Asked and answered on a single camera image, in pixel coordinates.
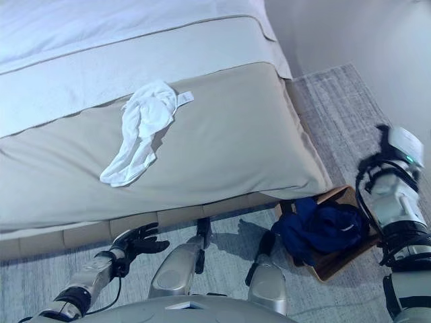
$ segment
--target white wall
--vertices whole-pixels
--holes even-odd
[[[353,63],[393,124],[426,145],[431,179],[431,0],[267,0],[297,76]]]

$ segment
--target blue cloth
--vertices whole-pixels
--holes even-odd
[[[352,205],[324,203],[312,198],[298,199],[296,212],[283,214],[272,232],[279,234],[287,251],[306,264],[315,265],[312,248],[323,253],[344,250],[358,244],[368,234],[368,224]]]

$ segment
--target carpet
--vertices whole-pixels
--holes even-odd
[[[307,75],[293,82],[302,101],[301,119],[336,185],[353,184],[358,160],[378,149],[374,126],[388,120],[353,66],[346,65]],[[430,196],[426,180],[421,185]],[[421,208],[430,209],[430,199]],[[205,255],[205,271],[196,275],[193,293],[223,293],[246,299],[244,279],[259,240],[275,221],[273,209],[233,212],[212,219],[213,237]],[[146,298],[150,281],[164,257],[195,233],[194,223],[163,229],[160,239],[171,242],[159,254],[141,255],[123,280],[116,306]],[[0,264],[0,322],[17,322],[42,309],[65,286],[69,277],[106,244]],[[272,255],[286,277],[289,317],[299,322],[392,322],[385,306],[382,279],[389,270],[378,265],[381,252],[373,248],[361,255],[329,282],[318,282],[307,268],[296,268],[286,259],[279,241]],[[113,281],[93,309],[110,303],[117,293]]]

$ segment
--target label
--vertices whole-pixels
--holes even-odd
[[[189,103],[194,99],[195,97],[190,91],[181,93],[177,97],[178,106],[182,106],[183,104]]]

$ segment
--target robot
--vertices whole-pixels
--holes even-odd
[[[418,208],[423,145],[405,129],[384,125],[378,128],[382,132],[380,152],[360,162],[356,198],[380,235],[380,265],[392,270],[383,278],[383,289],[393,321],[431,323],[431,234]],[[364,190],[370,194],[372,210],[361,194],[365,175],[369,181]],[[294,322],[286,317],[286,283],[269,256],[273,245],[269,236],[261,240],[253,269],[246,278],[247,301],[211,293],[189,295],[193,275],[203,271],[211,235],[209,219],[198,220],[196,236],[167,256],[152,279],[147,300],[89,312],[100,291],[115,277],[121,287],[121,278],[127,275],[136,256],[169,246],[169,242],[157,241],[154,236],[157,225],[121,234],[109,250],[97,254],[75,274],[52,303],[21,322]]]

